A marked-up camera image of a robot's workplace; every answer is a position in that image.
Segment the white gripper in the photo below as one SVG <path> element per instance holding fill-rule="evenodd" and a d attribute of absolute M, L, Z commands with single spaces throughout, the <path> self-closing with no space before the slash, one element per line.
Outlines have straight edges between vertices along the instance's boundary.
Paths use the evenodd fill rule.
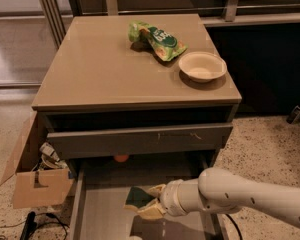
<path fill-rule="evenodd" d="M 178 188 L 182 180 L 169 182 L 167 185 L 159 184 L 147 190 L 147 193 L 155 199 L 141 207 L 137 214 L 145 220 L 158 220 L 164 217 L 165 213 L 177 217 L 185 216 L 186 211 L 182 208 L 178 198 Z"/>

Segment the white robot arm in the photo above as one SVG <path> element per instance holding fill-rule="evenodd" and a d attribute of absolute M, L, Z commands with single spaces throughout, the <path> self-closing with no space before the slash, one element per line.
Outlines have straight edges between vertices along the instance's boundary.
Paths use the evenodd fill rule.
<path fill-rule="evenodd" d="M 191 212 L 225 214 L 249 207 L 300 229 L 300 188 L 248 180 L 217 167 L 196 179 L 171 181 L 146 193 L 152 200 L 137 214 L 147 220 Z"/>

